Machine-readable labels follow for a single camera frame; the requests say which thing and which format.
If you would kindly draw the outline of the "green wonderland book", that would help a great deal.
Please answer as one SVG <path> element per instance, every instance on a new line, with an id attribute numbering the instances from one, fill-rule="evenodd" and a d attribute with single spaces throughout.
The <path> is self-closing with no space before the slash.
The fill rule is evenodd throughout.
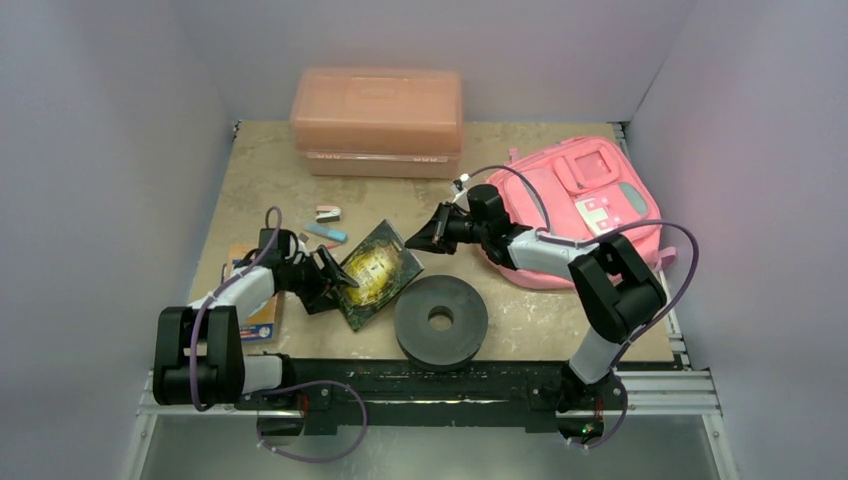
<path id="1" fill-rule="evenodd" d="M 358 286 L 336 290 L 339 310 L 358 332 L 425 267 L 390 221 L 383 220 L 344 259 L 342 269 Z"/>

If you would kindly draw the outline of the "pink student backpack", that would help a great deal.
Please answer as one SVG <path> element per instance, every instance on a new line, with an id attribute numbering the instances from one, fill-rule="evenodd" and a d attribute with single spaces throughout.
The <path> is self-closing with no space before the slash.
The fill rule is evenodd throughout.
<path id="1" fill-rule="evenodd" d="M 661 219 L 660 210 L 618 145 L 597 136 L 567 139 L 519 158 L 510 150 L 505 164 L 521 173 L 541 196 L 551 232 L 585 241 L 640 220 Z M 514 175 L 497 169 L 486 183 L 496 186 L 513 222 L 545 227 L 541 207 L 531 190 Z M 660 249 L 661 226 L 624 232 L 655 272 L 673 261 L 673 247 Z M 533 271 L 495 266 L 510 282 L 533 290 L 571 289 L 573 283 Z"/>

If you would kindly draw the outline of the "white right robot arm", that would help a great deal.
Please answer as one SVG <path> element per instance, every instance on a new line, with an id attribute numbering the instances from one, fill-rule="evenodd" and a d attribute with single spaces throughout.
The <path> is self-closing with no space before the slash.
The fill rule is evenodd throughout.
<path id="1" fill-rule="evenodd" d="M 577 242 L 516 223 L 498 189 L 489 184 L 472 187 L 467 201 L 466 208 L 453 201 L 440 203 L 424 226 L 406 239 L 406 248 L 452 255 L 460 243 L 475 244 L 497 266 L 571 282 L 589 329 L 563 367 L 560 391 L 569 404 L 588 405 L 599 396 L 625 343 L 666 305 L 659 280 L 620 233 Z"/>

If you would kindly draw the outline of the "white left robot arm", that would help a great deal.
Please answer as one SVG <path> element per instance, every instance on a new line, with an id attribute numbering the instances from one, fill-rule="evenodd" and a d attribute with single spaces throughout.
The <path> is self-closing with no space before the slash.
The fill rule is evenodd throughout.
<path id="1" fill-rule="evenodd" d="M 358 283 L 326 247 L 307 252 L 289 230 L 262 229 L 258 247 L 248 264 L 202 299 L 161 311 L 152 380 L 158 404 L 205 411 L 259 392 L 272 408 L 284 409 L 297 399 L 286 356 L 244 353 L 242 321 L 279 293 L 295 294 L 308 314 L 334 310 L 339 291 Z"/>

